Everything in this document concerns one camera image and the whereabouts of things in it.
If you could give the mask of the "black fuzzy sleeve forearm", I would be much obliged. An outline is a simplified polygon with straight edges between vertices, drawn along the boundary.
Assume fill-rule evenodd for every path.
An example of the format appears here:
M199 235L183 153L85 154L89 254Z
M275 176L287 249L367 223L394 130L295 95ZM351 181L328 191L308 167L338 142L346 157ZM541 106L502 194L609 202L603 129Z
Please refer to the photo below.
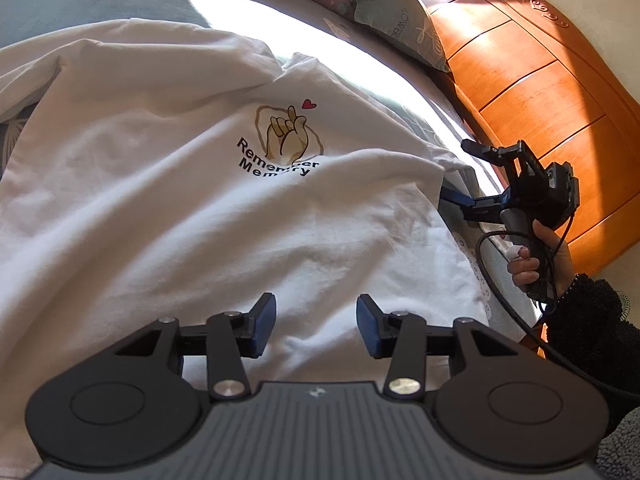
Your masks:
M562 270L560 298L547 318L550 346L608 386L608 434L639 406L639 329L623 318L618 293L605 280Z

